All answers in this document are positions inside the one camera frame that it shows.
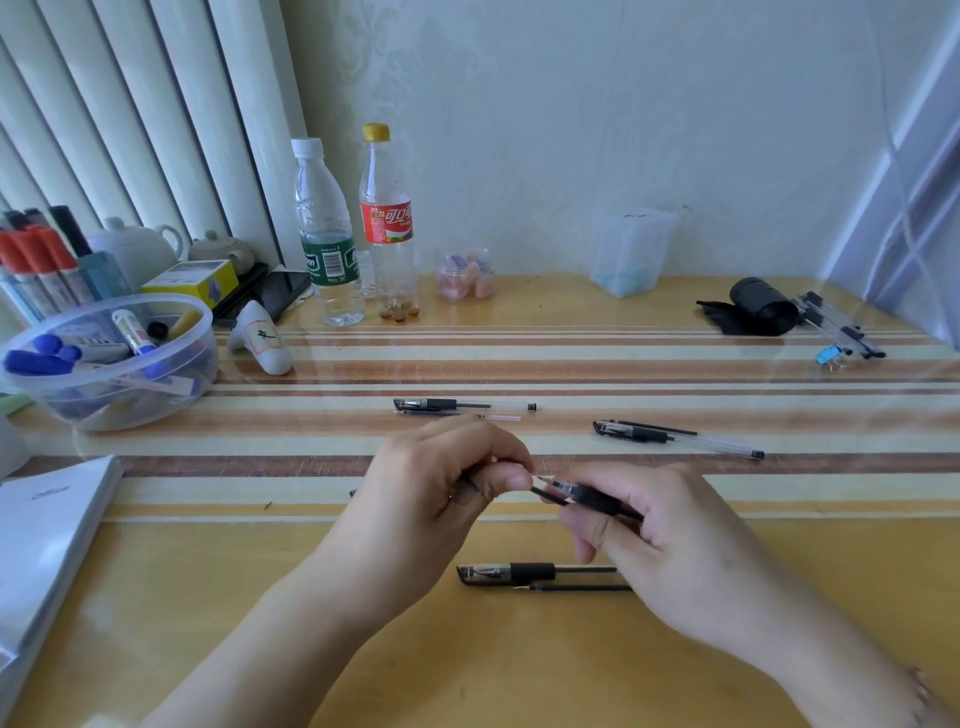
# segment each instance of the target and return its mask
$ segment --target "transparent pen barrel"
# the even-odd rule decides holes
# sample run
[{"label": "transparent pen barrel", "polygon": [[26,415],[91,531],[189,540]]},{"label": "transparent pen barrel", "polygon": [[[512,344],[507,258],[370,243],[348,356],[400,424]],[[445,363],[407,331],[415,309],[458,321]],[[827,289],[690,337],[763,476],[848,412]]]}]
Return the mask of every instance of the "transparent pen barrel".
[{"label": "transparent pen barrel", "polygon": [[705,437],[704,435],[682,435],[680,433],[675,434],[671,432],[670,437],[674,438],[678,443],[686,445],[688,448],[705,449],[709,450],[710,452],[720,452],[727,455],[756,457],[755,453],[758,452],[758,450],[749,448],[746,445],[738,445],[737,443],[714,440],[710,437]]}]

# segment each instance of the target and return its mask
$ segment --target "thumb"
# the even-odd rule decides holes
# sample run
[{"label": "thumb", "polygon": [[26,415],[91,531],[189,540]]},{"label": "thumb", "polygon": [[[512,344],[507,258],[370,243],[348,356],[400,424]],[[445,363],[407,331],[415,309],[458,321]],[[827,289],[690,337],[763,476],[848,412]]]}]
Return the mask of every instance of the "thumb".
[{"label": "thumb", "polygon": [[574,536],[610,556],[629,581],[657,564],[657,550],[615,518],[571,503],[560,512],[559,519]]},{"label": "thumb", "polygon": [[475,489],[464,490],[444,513],[457,526],[470,527],[491,501],[507,491],[528,491],[533,476],[518,463],[492,463],[470,474]]}]

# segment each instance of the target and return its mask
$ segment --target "small jar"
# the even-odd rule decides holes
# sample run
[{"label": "small jar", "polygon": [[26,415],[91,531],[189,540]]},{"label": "small jar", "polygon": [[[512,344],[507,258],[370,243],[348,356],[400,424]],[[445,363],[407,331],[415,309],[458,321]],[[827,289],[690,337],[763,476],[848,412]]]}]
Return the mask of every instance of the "small jar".
[{"label": "small jar", "polygon": [[488,299],[496,293],[490,251],[484,248],[449,253],[434,271],[437,295],[452,303]]}]

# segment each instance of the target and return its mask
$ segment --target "wallpaper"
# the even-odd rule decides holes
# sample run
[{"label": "wallpaper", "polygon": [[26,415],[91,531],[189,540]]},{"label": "wallpaper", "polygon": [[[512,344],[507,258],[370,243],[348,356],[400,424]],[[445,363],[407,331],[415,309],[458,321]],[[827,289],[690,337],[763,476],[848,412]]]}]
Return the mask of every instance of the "wallpaper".
[{"label": "wallpaper", "polygon": [[350,204],[390,124],[420,265],[588,272],[601,215],[681,215],[673,274],[814,274],[955,0],[282,0],[308,131]]}]

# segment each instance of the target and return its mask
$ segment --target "clear plastic box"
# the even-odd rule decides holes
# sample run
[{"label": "clear plastic box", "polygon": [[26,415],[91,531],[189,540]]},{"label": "clear plastic box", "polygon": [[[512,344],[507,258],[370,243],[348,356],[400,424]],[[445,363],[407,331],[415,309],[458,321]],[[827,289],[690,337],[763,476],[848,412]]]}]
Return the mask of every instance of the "clear plastic box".
[{"label": "clear plastic box", "polygon": [[496,273],[486,248],[438,255],[433,278],[437,295],[453,303],[485,300],[496,293]]},{"label": "clear plastic box", "polygon": [[2,371],[0,385],[23,392],[82,430],[127,429],[160,420],[209,389],[219,366],[213,314],[199,299],[177,294],[125,296],[62,313],[14,336],[0,349],[0,358],[14,349],[34,351],[33,340],[43,333],[123,341],[110,319],[118,308],[132,311],[144,327],[152,321],[171,327],[191,309],[201,320],[142,356],[96,368],[78,367],[66,375],[18,376]]},{"label": "clear plastic box", "polygon": [[617,298],[653,289],[679,225],[678,215],[654,209],[601,217],[593,230],[597,254],[590,280]]}]

